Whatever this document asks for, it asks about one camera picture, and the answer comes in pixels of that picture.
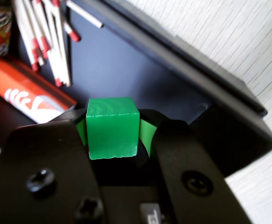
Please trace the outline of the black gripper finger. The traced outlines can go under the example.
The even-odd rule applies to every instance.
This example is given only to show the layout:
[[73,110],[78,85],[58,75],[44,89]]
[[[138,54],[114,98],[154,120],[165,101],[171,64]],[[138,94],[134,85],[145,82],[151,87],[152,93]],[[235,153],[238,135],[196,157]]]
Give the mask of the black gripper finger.
[[140,118],[156,128],[150,156],[157,167],[164,224],[248,224],[250,219],[190,126],[152,109]]
[[77,125],[84,110],[13,131],[0,153],[0,224],[106,224]]

